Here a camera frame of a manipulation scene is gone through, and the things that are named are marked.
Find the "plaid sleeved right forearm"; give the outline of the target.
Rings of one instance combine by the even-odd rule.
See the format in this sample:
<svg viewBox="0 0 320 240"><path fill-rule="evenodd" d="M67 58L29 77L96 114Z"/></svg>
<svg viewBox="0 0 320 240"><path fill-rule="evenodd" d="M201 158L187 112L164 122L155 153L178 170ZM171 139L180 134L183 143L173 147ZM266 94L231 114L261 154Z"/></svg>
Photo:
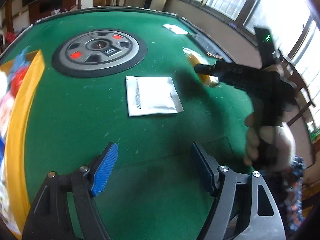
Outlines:
<svg viewBox="0 0 320 240"><path fill-rule="evenodd" d="M265 177L278 207L286 238L291 237L304 222L302 210L302 186L305 162L296 156L291 166Z"/></svg>

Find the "white gloved right hand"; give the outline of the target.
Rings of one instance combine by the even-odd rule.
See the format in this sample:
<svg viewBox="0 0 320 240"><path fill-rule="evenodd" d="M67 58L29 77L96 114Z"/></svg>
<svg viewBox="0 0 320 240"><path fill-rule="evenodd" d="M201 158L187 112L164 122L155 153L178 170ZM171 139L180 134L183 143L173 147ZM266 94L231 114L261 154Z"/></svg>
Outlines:
<svg viewBox="0 0 320 240"><path fill-rule="evenodd" d="M244 163L256 170L279 172L287 169L296 154L295 140L284 121L284 112L276 117L275 125L262 125L262 111L270 105L254 96L249 97L253 113L245 118L246 133Z"/></svg>

